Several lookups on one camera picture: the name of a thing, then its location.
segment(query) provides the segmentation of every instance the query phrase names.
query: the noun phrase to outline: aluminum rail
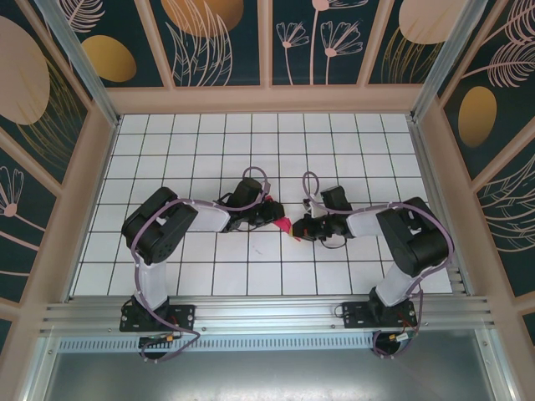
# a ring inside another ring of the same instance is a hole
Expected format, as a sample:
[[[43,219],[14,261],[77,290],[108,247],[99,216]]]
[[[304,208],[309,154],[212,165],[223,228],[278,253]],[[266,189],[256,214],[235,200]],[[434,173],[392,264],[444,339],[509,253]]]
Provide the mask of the aluminum rail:
[[[124,336],[120,307],[127,297],[77,297],[50,304],[40,327],[43,337]],[[367,296],[171,297],[171,304],[196,305],[195,329],[203,334],[347,332],[334,309]],[[426,295],[421,330],[493,328],[485,297]],[[352,329],[370,332],[374,329]],[[132,336],[143,333],[133,332]]]

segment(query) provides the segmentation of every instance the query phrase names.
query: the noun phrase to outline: metal floor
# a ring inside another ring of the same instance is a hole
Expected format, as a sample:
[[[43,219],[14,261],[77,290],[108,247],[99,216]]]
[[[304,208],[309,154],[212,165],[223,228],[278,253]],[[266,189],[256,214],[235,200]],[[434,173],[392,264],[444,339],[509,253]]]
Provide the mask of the metal floor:
[[[491,401],[470,331],[423,332],[407,354],[369,349],[185,352],[161,365],[135,353],[59,354],[47,401]]]

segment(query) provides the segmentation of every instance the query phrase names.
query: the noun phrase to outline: dark green wallpaper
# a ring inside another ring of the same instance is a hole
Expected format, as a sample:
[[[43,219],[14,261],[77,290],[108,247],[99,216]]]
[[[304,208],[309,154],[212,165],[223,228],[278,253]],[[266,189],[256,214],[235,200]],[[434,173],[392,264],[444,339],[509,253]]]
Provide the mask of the dark green wallpaper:
[[[453,74],[457,71],[457,67],[461,63],[461,61],[465,58],[466,53],[468,52],[468,49],[470,48],[471,44],[473,43],[474,39],[476,38],[477,34],[479,33],[479,30],[481,29],[483,23],[485,23],[485,20],[488,17],[489,12],[492,10],[494,5],[496,4],[496,0],[488,0],[487,5],[485,6],[485,10],[483,10],[483,14],[477,21],[476,27],[471,31],[471,35],[466,41],[465,47],[461,50],[459,53],[459,56],[457,57],[456,61],[451,66],[450,72],[447,74],[446,78],[444,79],[444,82],[442,82],[441,87],[438,89],[438,95],[439,97],[442,96],[444,91],[446,90],[448,84],[451,81],[451,78],[453,77]]]
[[[535,140],[477,197],[515,296],[535,291]]]
[[[529,337],[532,339],[532,344],[535,347],[535,312],[524,315],[523,319],[524,323],[526,324]]]
[[[105,87],[163,86],[133,0],[59,0],[59,6]]]
[[[463,5],[395,0],[369,84],[423,84]]]
[[[353,0],[321,10],[274,0],[273,84],[310,85],[311,68],[314,84],[356,84],[377,6]]]
[[[87,109],[14,0],[0,3],[0,127],[62,182]]]
[[[0,354],[2,354],[3,346],[8,339],[9,329],[11,328],[11,322],[8,320],[0,319]]]
[[[0,150],[0,297],[19,302],[56,197]]]
[[[260,84],[257,0],[150,5],[176,86]]]
[[[534,10],[508,3],[444,107],[471,178],[535,115]]]

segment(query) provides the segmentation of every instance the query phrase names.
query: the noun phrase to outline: gold circle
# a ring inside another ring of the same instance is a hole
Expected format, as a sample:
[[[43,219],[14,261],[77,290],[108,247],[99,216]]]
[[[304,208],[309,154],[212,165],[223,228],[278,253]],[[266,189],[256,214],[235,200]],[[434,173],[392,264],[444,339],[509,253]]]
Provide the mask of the gold circle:
[[[412,43],[435,44],[448,39],[466,0],[404,0],[400,31]]]
[[[0,16],[0,114],[16,124],[33,124],[49,96],[43,52],[24,29]]]
[[[209,20],[205,3],[214,18],[216,15],[221,17],[227,31],[235,28],[242,19],[243,0],[161,0],[167,17],[181,31],[203,38],[217,35],[213,22]]]
[[[134,78],[137,70],[132,53],[116,39],[95,35],[82,42],[94,70],[104,79],[125,82]]]
[[[476,86],[468,91],[459,110],[459,135],[466,146],[476,148],[488,138],[496,120],[497,104],[487,88]]]

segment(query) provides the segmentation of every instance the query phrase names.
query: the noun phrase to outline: mounting plate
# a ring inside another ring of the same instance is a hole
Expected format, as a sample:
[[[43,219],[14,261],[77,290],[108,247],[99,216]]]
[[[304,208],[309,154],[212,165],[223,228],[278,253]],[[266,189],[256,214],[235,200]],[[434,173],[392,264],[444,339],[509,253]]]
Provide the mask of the mounting plate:
[[[403,320],[399,313],[412,326],[416,326],[416,312],[414,303],[402,302],[400,305],[389,308],[384,313],[380,322],[376,322],[369,311],[368,302],[344,302],[341,304],[345,328],[403,328]]]
[[[167,322],[178,324],[178,327],[193,330],[195,322],[195,305],[169,305],[160,314]],[[170,329],[156,322],[148,312],[136,305],[122,308],[119,331],[121,332],[169,332]]]

